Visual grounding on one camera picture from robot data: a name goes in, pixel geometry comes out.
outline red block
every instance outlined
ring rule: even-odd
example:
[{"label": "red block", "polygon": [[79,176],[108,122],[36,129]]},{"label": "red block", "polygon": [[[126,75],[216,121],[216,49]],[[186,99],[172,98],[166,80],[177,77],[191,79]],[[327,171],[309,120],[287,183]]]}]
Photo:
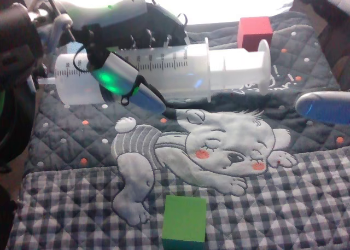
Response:
[{"label": "red block", "polygon": [[250,52],[257,51],[262,39],[271,46],[273,30],[267,16],[258,18],[241,18],[238,26],[238,47]]}]

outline black and white plaid fabric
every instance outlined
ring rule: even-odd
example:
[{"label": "black and white plaid fabric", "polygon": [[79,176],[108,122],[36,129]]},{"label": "black and white plaid fabric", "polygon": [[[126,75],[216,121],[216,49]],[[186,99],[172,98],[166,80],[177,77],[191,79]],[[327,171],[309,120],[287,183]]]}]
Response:
[{"label": "black and white plaid fabric", "polygon": [[206,198],[206,249],[348,249],[350,148],[296,158],[291,169],[247,178],[241,197],[156,171],[145,201],[151,219],[136,228],[112,210],[123,187],[116,166],[30,173],[8,249],[162,249],[167,194]]}]

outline bear's nose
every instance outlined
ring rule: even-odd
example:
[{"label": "bear's nose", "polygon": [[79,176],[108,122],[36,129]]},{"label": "bear's nose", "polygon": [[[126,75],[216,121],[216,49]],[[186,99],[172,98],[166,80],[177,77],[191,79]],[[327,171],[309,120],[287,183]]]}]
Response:
[{"label": "bear's nose", "polygon": [[229,158],[231,164],[244,161],[243,156],[236,154],[236,153],[230,153],[227,157]]}]

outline cartoon animal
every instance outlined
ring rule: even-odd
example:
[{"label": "cartoon animal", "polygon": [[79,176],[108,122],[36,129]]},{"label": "cartoon animal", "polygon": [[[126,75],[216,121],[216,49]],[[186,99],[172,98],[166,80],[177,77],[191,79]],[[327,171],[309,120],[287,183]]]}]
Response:
[{"label": "cartoon animal", "polygon": [[190,185],[241,196],[246,193],[245,177],[261,175],[267,165],[296,165],[282,151],[290,143],[289,131],[272,129],[260,114],[179,109],[177,122],[187,132],[164,133],[136,125],[131,117],[120,119],[111,150],[125,186],[113,209],[130,226],[147,222],[143,201],[153,189],[154,171],[162,167]]}]

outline quilted mat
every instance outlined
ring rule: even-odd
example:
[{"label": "quilted mat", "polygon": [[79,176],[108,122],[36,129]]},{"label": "quilted mat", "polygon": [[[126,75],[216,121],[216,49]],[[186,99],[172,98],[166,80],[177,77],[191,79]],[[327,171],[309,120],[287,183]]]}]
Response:
[{"label": "quilted mat", "polygon": [[[307,17],[270,20],[266,96],[247,84],[156,115],[45,87],[8,249],[162,249],[168,194],[206,199],[206,249],[348,249],[350,127],[294,108],[339,86]],[[237,30],[189,37],[236,48]]]}]

